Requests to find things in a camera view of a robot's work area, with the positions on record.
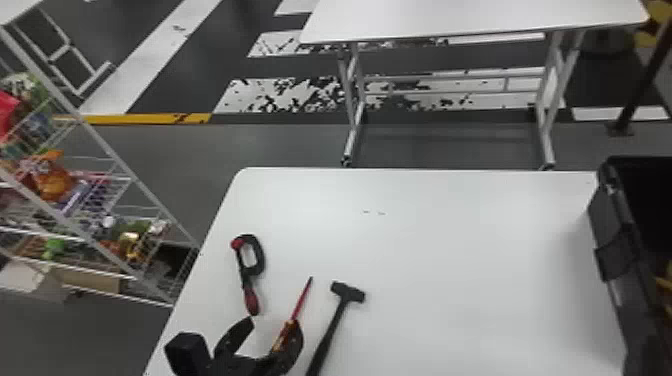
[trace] red package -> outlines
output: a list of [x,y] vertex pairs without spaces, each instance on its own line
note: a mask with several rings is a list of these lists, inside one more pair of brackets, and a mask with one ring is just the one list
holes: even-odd
[[5,136],[12,129],[10,118],[19,103],[21,101],[0,90],[0,141],[5,141]]

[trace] folding table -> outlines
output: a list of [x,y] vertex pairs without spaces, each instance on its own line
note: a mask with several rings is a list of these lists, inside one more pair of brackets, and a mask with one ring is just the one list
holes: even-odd
[[596,186],[588,172],[243,170],[144,376],[172,375],[163,347],[179,332],[212,349],[247,316],[229,245],[245,233],[266,269],[241,354],[268,352],[314,277],[289,375],[305,375],[339,280],[366,300],[347,308],[323,376],[621,376],[625,346],[586,214]]
[[[14,36],[9,33],[9,29],[13,29],[16,35],[23,40],[23,43],[32,50],[33,54],[37,56],[43,64],[49,67],[55,78],[65,85],[65,88],[74,95],[82,98],[91,85],[102,77],[108,69],[114,69],[114,65],[111,62],[106,61],[98,68],[95,68],[73,44],[65,31],[63,31],[63,29],[61,29],[44,10],[39,8],[42,1],[43,0],[3,0],[2,5],[0,5],[0,41],[4,42],[17,56],[19,54],[25,54],[26,51],[23,50],[23,46],[17,43]],[[41,20],[46,23],[48,28],[57,34],[58,39],[62,42],[60,47],[45,51],[43,47],[39,46],[38,43],[28,35],[28,33],[24,32],[24,30],[19,27],[18,20],[33,10],[37,10]],[[58,60],[65,57],[67,54],[72,54],[74,60],[71,61],[77,61],[81,64],[82,68],[88,74],[83,82],[75,82],[58,67]],[[2,63],[1,67],[3,70],[12,70],[7,63]]]
[[[579,56],[585,31],[638,24],[647,18],[639,0],[320,0],[301,33],[300,42],[340,46],[338,68],[351,126],[341,162],[349,166],[366,106],[364,85],[367,82],[427,79],[426,76],[412,75],[365,76],[358,42],[539,31],[551,33],[543,74],[515,76],[541,78],[534,109],[543,152],[541,168],[551,169],[555,164],[550,138],[553,121]],[[565,58],[560,47],[567,32],[573,35]],[[558,82],[546,112],[541,99],[552,68],[558,72]],[[431,79],[455,80],[454,77],[441,75]]]

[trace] metal wire rack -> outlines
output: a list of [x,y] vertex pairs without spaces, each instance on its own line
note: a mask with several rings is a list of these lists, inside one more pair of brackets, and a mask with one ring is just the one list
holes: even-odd
[[171,306],[200,244],[2,28],[0,39],[42,85],[0,132],[0,253],[67,289]]

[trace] hammer handle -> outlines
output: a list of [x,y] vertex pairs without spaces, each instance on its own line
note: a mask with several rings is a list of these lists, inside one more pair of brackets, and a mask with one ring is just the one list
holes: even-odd
[[324,334],[324,337],[322,337],[320,344],[317,345],[317,350],[315,350],[315,354],[313,354],[313,359],[310,360],[306,376],[318,376],[320,374],[322,364],[324,364],[324,360],[327,358],[327,353],[329,353],[334,332],[336,332],[336,328],[338,328],[338,323],[341,321],[341,317],[343,316],[343,312],[347,305],[348,302],[344,300],[341,300],[338,304],[336,313],[334,313],[334,317],[329,323],[329,328],[327,328],[327,332]]

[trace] black plastic crate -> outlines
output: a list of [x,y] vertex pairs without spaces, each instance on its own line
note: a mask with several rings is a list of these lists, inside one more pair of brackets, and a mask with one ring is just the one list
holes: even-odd
[[672,260],[672,158],[611,157],[598,178],[588,214],[628,348],[624,375],[672,375],[672,317],[655,282]]

